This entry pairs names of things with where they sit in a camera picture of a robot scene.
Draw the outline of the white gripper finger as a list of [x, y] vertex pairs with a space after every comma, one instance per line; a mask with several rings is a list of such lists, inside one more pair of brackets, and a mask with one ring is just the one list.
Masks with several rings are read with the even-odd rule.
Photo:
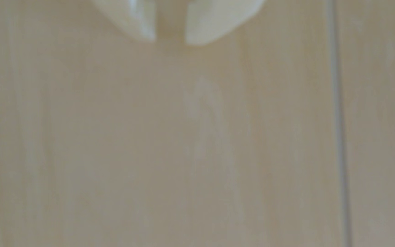
[[141, 42], [156, 42], [156, 3], [152, 0], [93, 0], [118, 29]]
[[185, 42], [205, 46], [253, 18], [265, 0], [193, 0], [188, 4]]

